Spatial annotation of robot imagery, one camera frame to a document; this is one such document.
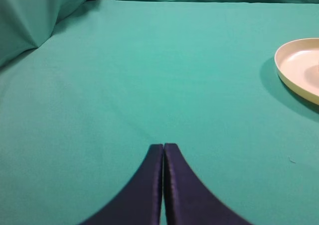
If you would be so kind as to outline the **left gripper dark blue left finger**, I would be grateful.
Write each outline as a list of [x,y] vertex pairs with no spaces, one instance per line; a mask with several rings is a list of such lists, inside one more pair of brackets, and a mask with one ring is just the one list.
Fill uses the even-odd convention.
[[159,225],[163,145],[152,144],[124,188],[83,225]]

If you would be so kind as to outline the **left gripper dark blue right finger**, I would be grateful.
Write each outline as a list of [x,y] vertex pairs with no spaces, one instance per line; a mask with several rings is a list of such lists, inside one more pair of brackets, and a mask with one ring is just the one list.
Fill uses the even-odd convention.
[[175,143],[164,145],[163,194],[169,225],[249,225],[200,181]]

